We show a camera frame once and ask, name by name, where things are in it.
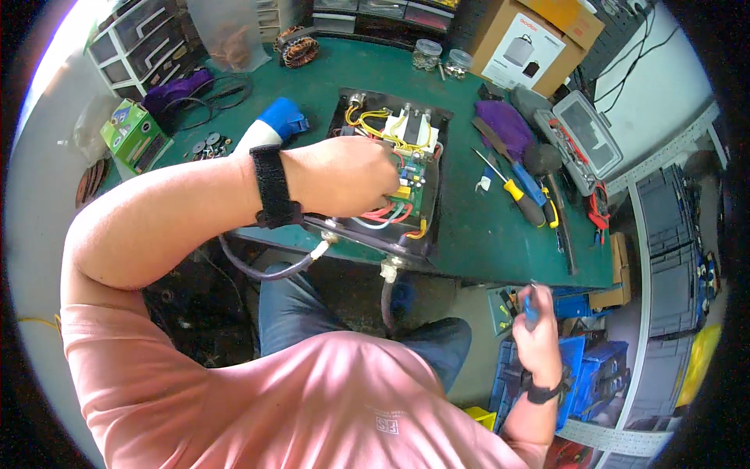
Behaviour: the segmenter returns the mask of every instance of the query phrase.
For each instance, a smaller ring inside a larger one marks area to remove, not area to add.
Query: yellow screwdriver
[[[535,227],[543,227],[545,225],[546,219],[545,214],[542,211],[542,208],[537,205],[536,202],[528,198],[524,192],[516,187],[515,182],[513,182],[513,179],[507,179],[503,174],[495,168],[495,166],[490,163],[486,157],[479,152],[476,148],[472,147],[472,150],[482,159],[484,160],[487,165],[492,168],[492,171],[497,174],[505,184],[502,185],[502,188],[505,189],[507,192],[510,193],[510,195],[513,196],[513,200],[515,200],[516,205],[520,209],[520,212],[523,213],[523,216],[526,217],[526,219],[534,225]]]

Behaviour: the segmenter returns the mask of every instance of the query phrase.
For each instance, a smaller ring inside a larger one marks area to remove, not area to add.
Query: purple rag
[[[211,72],[203,68],[197,71],[189,78],[179,78],[170,81],[164,86],[156,86],[148,91],[143,97],[143,107],[151,113],[152,116],[164,110],[167,104],[175,99],[186,98],[193,94],[203,83],[211,80]],[[208,91],[211,86],[206,86],[203,91]]]
[[[503,101],[477,101],[474,103],[476,115],[479,116],[508,147],[511,158],[523,162],[524,152],[533,142],[531,129],[523,116],[510,104]],[[482,136],[484,146],[491,148],[487,137]]]

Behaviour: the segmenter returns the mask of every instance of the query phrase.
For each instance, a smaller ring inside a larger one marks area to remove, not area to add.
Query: hand
[[[531,295],[531,306],[539,311],[536,328],[526,330],[526,315],[519,314],[513,322],[513,338],[518,346],[521,365],[531,371],[534,385],[554,389],[563,378],[563,362],[557,338],[557,320],[552,311],[552,292],[548,287],[526,286],[518,293],[518,302]]]
[[[390,147],[367,137],[335,137],[281,152],[289,197],[303,212],[354,217],[386,204],[398,189]]]

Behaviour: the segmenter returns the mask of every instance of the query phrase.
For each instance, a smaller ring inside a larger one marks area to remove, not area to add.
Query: yellow bin
[[[468,413],[471,418],[481,423],[481,426],[485,427],[487,430],[492,431],[495,427],[497,412],[489,413],[481,407],[469,407],[463,409],[463,411]]]

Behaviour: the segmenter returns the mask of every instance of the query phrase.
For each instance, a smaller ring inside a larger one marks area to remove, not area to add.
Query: light blue wire
[[[384,221],[382,224],[369,224],[369,223],[365,223],[365,222],[363,222],[362,220],[360,220],[357,217],[352,217],[352,220],[356,221],[357,223],[359,223],[360,225],[362,225],[365,228],[369,228],[370,230],[382,230],[383,228],[385,228],[388,225],[390,225],[391,222],[396,219],[396,217],[401,213],[401,210],[403,210],[403,209],[404,209],[404,203],[403,202],[399,202],[398,205],[396,206],[396,211],[393,212],[393,215],[391,215],[390,217],[388,217],[388,220]]]

